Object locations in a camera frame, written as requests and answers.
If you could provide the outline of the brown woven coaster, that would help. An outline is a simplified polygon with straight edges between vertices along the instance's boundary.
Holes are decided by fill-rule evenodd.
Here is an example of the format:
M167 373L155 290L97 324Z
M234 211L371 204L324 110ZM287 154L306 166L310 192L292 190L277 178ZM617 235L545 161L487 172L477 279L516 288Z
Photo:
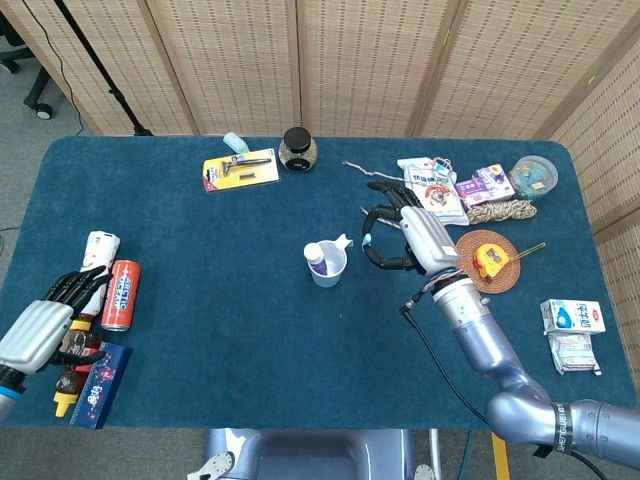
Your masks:
M500 294L515 286L520 277L520 261L509 262L499 274L491 279L483 278L474 265L475 251L483 244L491 243L501 247L509 256L517 254L515 247L503 235L490 230L474 230L462 235L456 242L460 268L473 280L480 292Z

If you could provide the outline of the purple toothpaste tube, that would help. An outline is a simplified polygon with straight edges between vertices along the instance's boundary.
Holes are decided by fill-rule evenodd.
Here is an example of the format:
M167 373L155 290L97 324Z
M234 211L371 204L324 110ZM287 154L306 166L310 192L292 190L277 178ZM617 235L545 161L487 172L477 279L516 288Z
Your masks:
M311 242L305 245L304 257L312 271L321 276L329 275L329 267L322 246L319 243Z

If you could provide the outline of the dark sauce bottle yellow cap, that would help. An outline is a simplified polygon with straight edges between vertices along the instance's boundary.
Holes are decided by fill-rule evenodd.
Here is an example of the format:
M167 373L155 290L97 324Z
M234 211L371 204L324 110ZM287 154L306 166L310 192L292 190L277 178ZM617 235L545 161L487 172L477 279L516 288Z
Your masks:
M91 331L70 330L62 343L60 351L79 357L88 357L99 350L102 338ZM64 366L59 375L53 401L56 404L55 416L62 418L73 406L84 388L92 364Z

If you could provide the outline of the yellow tape measure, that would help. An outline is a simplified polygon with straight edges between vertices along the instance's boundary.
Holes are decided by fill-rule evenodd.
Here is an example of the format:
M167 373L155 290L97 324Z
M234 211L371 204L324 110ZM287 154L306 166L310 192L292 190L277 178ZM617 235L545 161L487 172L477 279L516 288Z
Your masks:
M509 264L543 249L545 242L534 245L514 255L509 254L502 246L494 243L480 245L474 253L474 266L483 279L493 280Z

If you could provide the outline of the silver metal table leg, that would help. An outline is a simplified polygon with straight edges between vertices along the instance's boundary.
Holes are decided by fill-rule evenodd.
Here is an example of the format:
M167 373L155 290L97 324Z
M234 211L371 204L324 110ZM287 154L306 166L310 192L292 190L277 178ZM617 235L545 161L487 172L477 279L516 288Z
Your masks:
M436 428L430 428L428 433L431 468L434 473L434 480L442 480L439 431Z

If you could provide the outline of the black office chair base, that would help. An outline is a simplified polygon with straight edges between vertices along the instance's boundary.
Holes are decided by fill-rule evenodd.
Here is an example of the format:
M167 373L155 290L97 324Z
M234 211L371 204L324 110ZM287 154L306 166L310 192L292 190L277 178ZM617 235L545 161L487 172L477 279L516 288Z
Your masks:
M10 74L15 74L20 69L18 61L35 58L35 54L30 48L26 47L26 43L22 37L0 12L0 37L2 36L6 38L9 45L16 47L16 50L0 51L0 68L8 71ZM49 80L49 73L43 66L40 66L33 86L23 100L23 104L34 111L37 117L42 120L50 120L53 117L52 107L40 102L40 97Z

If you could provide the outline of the blue table cloth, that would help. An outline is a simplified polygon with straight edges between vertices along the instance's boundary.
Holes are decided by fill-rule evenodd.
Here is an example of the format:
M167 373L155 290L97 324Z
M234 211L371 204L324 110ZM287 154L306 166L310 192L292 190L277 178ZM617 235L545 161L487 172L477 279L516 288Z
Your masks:
M120 238L141 281L132 349L111 426L468 428L496 384L477 374L430 298L400 315L424 283L383 271L362 252L363 210L385 202L364 169L439 156L457 174L528 155L551 160L557 186L528 221L496 230L526 257L514 288L490 309L526 370L553 399L631 407L635 390L568 151L551 141L322 138L307 173L206 192L202 165L223 156L214 137L66 137L47 150L0 290L0 334L62 274L81 265L88 234ZM314 283L310 242L346 234L339 282ZM560 375L543 331L548 299L597 301L606 326L590 335L602 374Z

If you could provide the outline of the white cup with handle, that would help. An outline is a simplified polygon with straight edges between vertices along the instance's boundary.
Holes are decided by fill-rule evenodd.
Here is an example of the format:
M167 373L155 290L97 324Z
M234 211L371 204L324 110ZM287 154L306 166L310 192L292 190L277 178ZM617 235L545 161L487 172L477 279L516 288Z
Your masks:
M325 253L326 261L329 267L329 275L321 276L311 270L308 266L312 280L322 288L331 288L335 286L345 270L348 262L346 249L353 245L353 241L346 234L341 234L335 240L318 241Z

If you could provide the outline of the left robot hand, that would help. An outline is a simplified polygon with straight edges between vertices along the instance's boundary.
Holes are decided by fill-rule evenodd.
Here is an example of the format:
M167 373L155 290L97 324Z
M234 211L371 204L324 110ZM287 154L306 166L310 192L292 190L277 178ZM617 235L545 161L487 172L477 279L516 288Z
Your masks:
M29 304L0 339L0 366L26 376L48 365L84 366L104 357L93 353L82 357L60 351L62 340L94 293L112 274L105 266L72 271L59 277L44 297Z

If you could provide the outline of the glass jar with black lid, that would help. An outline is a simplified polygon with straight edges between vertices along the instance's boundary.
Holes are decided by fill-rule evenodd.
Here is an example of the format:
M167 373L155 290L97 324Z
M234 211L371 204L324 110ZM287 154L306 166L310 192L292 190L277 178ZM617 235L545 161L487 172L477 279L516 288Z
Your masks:
M318 148L310 132L301 126L289 128L279 146L280 163L289 171L311 170L318 157Z

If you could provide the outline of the blue and white milk carton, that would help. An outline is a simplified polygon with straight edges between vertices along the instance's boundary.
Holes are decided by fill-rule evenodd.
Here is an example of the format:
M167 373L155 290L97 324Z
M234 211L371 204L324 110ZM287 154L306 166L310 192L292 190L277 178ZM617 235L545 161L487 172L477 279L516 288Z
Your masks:
M540 304L543 331L548 333L604 333L606 326L597 301L548 299Z

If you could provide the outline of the clear round plastic container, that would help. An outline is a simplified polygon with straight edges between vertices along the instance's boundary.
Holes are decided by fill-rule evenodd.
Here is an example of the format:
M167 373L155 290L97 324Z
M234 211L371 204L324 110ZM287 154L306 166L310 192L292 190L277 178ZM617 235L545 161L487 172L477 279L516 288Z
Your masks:
M527 155L511 168L508 178L517 199L536 201L556 186L558 172L547 158Z

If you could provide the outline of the purple and white small box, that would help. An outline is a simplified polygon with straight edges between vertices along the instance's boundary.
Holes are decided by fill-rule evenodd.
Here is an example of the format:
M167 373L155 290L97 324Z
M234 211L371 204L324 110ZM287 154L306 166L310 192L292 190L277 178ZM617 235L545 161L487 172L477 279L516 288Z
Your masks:
M458 182L455 184L455 189L466 210L492 200L490 190L480 178L472 177L471 179Z

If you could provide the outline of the white printed snack bag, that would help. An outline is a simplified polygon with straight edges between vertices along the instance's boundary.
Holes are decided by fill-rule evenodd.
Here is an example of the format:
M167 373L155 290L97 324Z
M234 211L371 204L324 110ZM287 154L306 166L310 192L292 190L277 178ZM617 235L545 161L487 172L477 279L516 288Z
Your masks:
M435 214L443 225L468 226L469 219L455 189L456 172L453 170L449 177L435 174L433 158L405 158L396 162L403 172L405 187L412 190L420 205Z

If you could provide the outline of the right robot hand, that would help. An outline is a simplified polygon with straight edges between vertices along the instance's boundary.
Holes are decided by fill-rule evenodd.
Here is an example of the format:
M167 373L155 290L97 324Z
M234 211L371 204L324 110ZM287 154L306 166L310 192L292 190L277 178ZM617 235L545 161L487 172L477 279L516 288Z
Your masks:
M370 233L379 219L399 226L404 235L405 256L384 257L371 245L362 249L369 261L382 270L411 271L420 275L437 275L458 266L459 255L439 218L425 210L412 190L389 181L368 182L367 187L381 192L389 205L377 205L367 214L362 226L362 235Z

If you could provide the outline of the razor in yellow blister pack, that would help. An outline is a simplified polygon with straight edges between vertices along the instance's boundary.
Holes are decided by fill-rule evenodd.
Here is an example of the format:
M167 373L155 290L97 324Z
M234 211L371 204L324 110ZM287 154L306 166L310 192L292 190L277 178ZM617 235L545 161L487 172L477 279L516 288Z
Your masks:
M272 183L279 180L273 148L208 159L203 163L206 192L218 192Z

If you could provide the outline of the grey blue robot torso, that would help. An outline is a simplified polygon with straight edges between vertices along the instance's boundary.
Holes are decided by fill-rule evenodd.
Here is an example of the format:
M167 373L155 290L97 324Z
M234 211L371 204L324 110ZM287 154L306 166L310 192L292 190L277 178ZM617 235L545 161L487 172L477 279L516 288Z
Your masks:
M407 429L208 431L203 465L186 480L434 480Z

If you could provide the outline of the white wrapped packet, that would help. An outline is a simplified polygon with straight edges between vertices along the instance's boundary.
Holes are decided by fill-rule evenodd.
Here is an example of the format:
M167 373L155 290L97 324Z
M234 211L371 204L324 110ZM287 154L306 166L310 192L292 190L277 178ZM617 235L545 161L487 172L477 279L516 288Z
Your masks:
M551 332L547 339L554 366L560 375L579 371L588 371L596 376L602 374L590 335Z

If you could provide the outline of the black tripod stand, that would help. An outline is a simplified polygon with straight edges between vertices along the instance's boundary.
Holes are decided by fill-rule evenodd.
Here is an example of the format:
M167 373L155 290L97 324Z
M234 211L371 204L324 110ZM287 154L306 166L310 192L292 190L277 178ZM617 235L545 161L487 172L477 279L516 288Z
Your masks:
M57 9L59 10L59 12L61 13L61 15L63 16L63 18L68 23L69 27L71 28L75 36L78 38L81 46L89 56L90 60L92 61L94 66L97 68L100 76L102 77L105 84L107 85L107 90L109 94L120 105L126 117L131 122L132 128L133 128L133 134L135 136L152 136L153 133L141 123L141 121L138 119L138 117L134 113L133 109L131 108L131 106L126 100L125 95L120 90L120 88L116 85L115 81L109 74L108 70L106 69L101 59L99 58L97 52L91 45L87 36L82 31L80 25L72 15L69 8L66 6L64 0L53 0L53 2L57 7Z

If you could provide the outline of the blue patterned long box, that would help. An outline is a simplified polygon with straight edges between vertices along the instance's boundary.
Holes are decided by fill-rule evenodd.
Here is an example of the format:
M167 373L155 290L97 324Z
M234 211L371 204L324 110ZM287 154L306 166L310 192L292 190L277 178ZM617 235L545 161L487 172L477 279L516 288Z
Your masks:
M102 342L99 351L104 356L91 366L70 426L91 430L104 426L132 353L127 346L109 342Z

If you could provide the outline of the orange soda can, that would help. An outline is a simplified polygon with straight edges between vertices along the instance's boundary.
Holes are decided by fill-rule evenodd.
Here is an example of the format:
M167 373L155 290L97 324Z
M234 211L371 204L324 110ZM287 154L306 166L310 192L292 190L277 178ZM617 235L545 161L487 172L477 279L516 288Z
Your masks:
M118 260L113 264L112 274L101 327L107 331L127 331L133 322L141 268L135 261Z

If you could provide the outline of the white box with purple print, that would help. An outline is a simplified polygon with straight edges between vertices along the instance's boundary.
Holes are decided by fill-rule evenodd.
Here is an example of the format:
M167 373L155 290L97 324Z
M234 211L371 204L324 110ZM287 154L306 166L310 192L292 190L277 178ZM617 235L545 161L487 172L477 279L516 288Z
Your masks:
M507 201L515 195L515 190L500 164L477 169L474 176L484 184L491 202Z

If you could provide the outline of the white labelled tea bottle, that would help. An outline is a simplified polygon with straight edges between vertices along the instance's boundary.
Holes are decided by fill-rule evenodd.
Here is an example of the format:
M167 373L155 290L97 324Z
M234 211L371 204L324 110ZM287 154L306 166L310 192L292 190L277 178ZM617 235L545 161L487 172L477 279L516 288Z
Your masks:
M83 258L81 272L92 270L98 266L106 268L105 274L111 271L120 238L115 234L104 231L89 233ZM71 323L71 330L89 331L95 317L101 312L108 284L101 285L93 294L85 308Z

